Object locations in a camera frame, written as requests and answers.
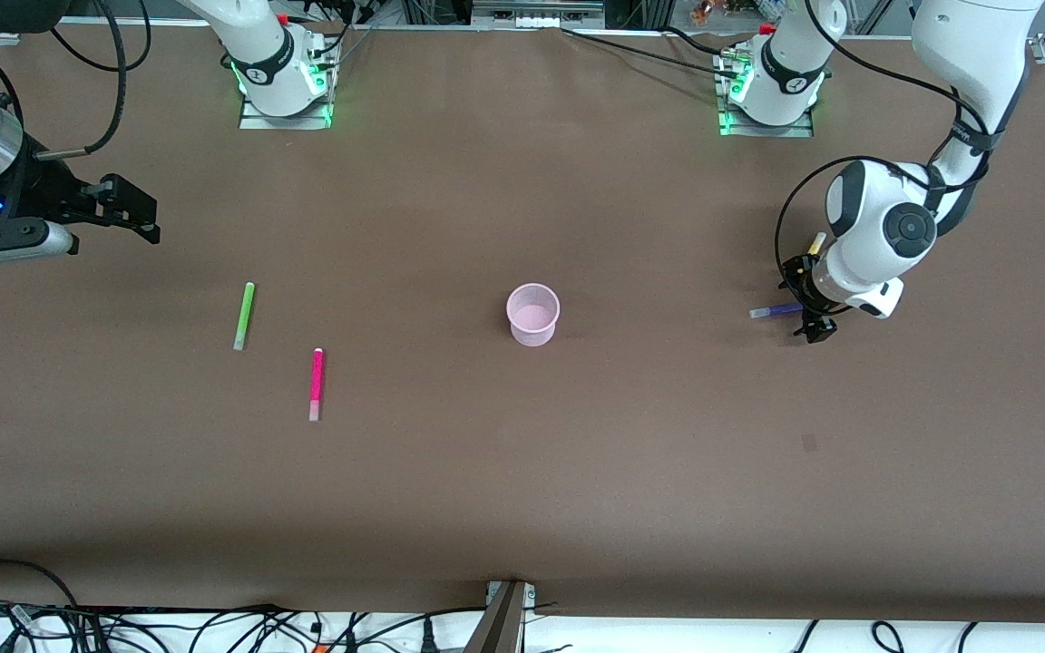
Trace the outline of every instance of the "plastic cup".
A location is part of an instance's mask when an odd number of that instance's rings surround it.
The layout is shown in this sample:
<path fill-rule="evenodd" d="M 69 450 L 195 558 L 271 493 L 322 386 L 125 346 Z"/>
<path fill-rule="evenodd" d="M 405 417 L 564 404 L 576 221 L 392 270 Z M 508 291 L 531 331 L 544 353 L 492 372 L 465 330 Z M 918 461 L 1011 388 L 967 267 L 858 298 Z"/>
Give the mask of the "plastic cup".
<path fill-rule="evenodd" d="M 542 284 L 522 284 L 506 301 L 506 318 L 511 334 L 519 344 L 538 347 L 555 335 L 559 321 L 559 297 Z"/>

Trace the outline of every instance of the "cup rim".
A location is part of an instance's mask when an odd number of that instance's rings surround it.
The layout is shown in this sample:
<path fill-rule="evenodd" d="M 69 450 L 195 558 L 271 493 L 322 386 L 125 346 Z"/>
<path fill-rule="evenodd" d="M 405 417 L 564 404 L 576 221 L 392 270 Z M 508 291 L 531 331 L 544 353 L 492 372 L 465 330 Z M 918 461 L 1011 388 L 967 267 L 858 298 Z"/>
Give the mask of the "cup rim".
<path fill-rule="evenodd" d="M 511 319 L 511 300 L 514 299 L 514 295 L 519 294 L 519 290 L 522 290 L 524 288 L 532 288 L 532 286 L 538 286 L 538 288 L 542 288 L 543 290 L 551 293 L 551 297 L 555 298 L 555 316 L 554 318 L 551 319 L 551 322 L 547 323 L 547 326 L 542 327 L 542 329 L 526 329 L 526 327 L 518 326 L 518 324 L 515 324 L 514 320 Z M 533 281 L 530 282 L 530 284 L 522 284 L 519 285 L 518 288 L 514 288 L 510 297 L 506 298 L 506 319 L 511 323 L 511 327 L 515 327 L 515 329 L 518 329 L 524 333 L 542 333 L 547 329 L 551 329 L 551 327 L 555 326 L 555 322 L 559 322 L 559 313 L 562 312 L 562 309 L 563 309 L 563 303 L 559 301 L 559 295 L 557 295 L 555 290 L 549 288 L 548 285 L 536 284 L 536 282 Z"/>

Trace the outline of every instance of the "table surface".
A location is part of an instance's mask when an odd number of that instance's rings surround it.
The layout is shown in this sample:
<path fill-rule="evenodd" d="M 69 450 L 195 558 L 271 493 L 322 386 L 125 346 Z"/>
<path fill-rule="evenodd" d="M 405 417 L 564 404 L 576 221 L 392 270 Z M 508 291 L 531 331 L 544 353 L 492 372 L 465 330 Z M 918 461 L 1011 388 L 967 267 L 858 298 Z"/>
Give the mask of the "table surface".
<path fill-rule="evenodd" d="M 66 28 L 99 59 L 106 33 Z M 1045 66 L 895 318 L 808 347 L 746 317 L 787 301 L 781 200 L 835 157 L 924 160 L 944 99 L 834 59 L 816 137 L 721 137 L 697 71 L 380 31 L 332 129 L 238 132 L 219 54 L 157 28 L 119 135 L 71 162 L 156 196 L 161 244 L 78 227 L 78 256 L 0 265 L 0 555 L 96 604 L 409 610 L 517 576 L 568 613 L 1045 620 Z M 112 74 L 42 34 L 0 61 L 45 144 L 106 124 Z M 563 305 L 534 350 L 505 317 L 527 281 Z"/>

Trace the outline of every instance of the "black plug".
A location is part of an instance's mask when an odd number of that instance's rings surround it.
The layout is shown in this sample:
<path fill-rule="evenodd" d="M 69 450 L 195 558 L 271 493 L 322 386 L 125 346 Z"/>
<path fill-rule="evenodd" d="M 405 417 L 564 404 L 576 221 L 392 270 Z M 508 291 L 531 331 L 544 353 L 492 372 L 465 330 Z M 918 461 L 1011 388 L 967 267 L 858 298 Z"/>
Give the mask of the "black plug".
<path fill-rule="evenodd" d="M 422 653 L 438 653 L 438 644 L 435 643 L 435 622 L 429 616 L 422 622 Z"/>

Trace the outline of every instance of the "pink marker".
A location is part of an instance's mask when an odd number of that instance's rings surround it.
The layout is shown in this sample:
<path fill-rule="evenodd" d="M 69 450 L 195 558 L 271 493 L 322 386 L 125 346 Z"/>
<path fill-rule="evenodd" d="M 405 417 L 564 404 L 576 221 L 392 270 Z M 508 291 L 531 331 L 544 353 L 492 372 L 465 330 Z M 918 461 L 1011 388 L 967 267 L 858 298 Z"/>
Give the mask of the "pink marker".
<path fill-rule="evenodd" d="M 312 380 L 308 383 L 308 421 L 320 419 L 320 398 L 322 398 L 322 380 L 325 377 L 325 352 L 320 347 L 312 350 Z"/>

